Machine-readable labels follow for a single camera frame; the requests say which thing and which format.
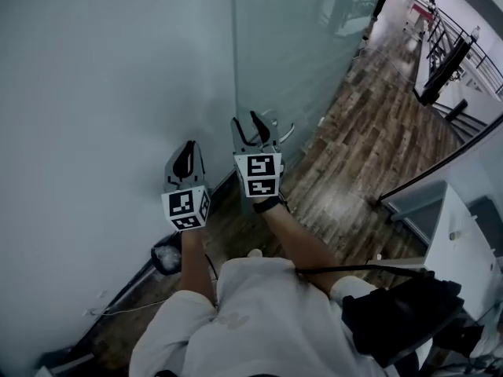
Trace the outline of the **metal door handle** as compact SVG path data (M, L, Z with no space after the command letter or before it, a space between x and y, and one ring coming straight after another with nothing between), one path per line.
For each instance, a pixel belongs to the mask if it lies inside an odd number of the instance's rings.
M286 139L290 137L290 135L294 132L295 130L295 124L292 123L290 127L288 128L280 128L278 127L279 121L278 121L278 115L277 111L275 110L268 110L260 115L264 115L265 117L269 118L270 120L273 121L273 124L277 127L277 131L279 133L280 137L280 143L284 142Z

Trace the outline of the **person's right forearm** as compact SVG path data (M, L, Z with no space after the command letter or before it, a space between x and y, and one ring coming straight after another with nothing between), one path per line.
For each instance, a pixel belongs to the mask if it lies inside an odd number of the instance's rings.
M298 270L339 265L329 247L300 224L282 205L272 207L262 213L262 216Z

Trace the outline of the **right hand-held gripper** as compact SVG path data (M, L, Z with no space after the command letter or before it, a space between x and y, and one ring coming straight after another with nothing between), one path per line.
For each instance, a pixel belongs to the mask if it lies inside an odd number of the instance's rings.
M258 134L253 143L244 136L236 117L230 122L233 158L241 188L246 198L278 196L284 164L278 150L280 137L277 127L258 112L250 111L250 115Z

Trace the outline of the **black waist bag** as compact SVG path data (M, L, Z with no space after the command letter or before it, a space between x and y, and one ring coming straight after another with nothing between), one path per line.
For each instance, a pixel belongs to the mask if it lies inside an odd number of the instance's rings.
M343 298L342 320L356 350L371 356L382 368L401 361L432 339L462 311L461 285L439 280L432 271L364 265L404 276L390 289L378 288L357 298Z

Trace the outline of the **black wristwatch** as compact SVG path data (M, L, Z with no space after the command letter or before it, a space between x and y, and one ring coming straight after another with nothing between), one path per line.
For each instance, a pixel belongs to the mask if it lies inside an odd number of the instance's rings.
M260 202L253 203L253 209L257 214L263 214L272 208L283 205L285 202L280 196L264 197Z

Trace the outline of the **black trash bin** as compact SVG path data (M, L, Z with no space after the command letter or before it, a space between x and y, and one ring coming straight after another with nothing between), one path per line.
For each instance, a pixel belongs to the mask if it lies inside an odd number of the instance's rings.
M151 259L156 270L164 276L171 276L182 270L182 254L176 246L153 247Z

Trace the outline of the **white desk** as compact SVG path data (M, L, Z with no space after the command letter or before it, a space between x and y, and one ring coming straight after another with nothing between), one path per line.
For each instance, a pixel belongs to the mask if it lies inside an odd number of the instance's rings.
M462 236L451 241L449 234L457 230ZM473 320L484 317L497 301L502 276L494 252L475 217L450 185L446 186L424 267L439 280L461 285L459 296L464 300L464 311Z

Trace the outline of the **black floor stand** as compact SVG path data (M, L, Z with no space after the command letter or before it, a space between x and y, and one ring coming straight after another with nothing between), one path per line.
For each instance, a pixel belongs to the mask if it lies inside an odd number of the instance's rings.
M460 39L454 48L436 64L434 53L427 51L428 44L421 47L420 61L416 79L413 81L413 93L423 106L433 104L441 89L458 69L472 47L469 37Z

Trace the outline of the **black metal railing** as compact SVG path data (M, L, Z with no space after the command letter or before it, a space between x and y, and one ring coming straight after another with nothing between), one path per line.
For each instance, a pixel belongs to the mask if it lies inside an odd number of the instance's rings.
M482 84L488 93L496 99L503 101L503 72L498 68L486 51L477 41L472 41L471 33L467 32L457 21L438 8L433 0L410 0L424 6L432 6L435 9L438 24L433 31L422 32L427 38L427 51L434 53L436 64L443 59L457 42L462 38L469 37L472 47L462 63L463 69L470 64L475 69L475 74L482 79Z

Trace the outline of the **red table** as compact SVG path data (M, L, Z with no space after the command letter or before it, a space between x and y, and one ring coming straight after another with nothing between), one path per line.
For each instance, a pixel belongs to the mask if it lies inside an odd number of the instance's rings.
M435 9L413 2L406 13L406 27L417 33L433 31L438 24Z

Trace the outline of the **frosted glass door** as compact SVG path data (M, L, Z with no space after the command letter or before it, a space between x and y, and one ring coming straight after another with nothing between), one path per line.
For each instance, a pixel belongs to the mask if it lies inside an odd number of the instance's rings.
M277 111L284 158L299 158L329 110L378 0L233 0L237 117Z

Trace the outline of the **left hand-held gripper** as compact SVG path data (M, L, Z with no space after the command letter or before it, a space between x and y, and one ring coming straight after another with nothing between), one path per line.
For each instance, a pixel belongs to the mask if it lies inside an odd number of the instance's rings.
M165 218L178 231L206 225L211 197L199 144L187 141L169 158L161 195Z

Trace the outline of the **person's left forearm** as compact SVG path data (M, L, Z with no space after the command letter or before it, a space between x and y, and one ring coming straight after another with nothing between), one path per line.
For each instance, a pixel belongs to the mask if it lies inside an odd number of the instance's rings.
M215 304L215 290L209 273L201 231L193 229L182 233L182 271L183 291L195 292Z

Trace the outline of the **person's white shirt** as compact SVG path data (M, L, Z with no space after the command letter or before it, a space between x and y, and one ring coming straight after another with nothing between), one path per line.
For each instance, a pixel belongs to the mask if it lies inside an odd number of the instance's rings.
M342 320L343 298L372 290L346 276L324 293L283 258L229 260L216 303L180 290L159 308L133 349L129 376L399 377L360 354Z

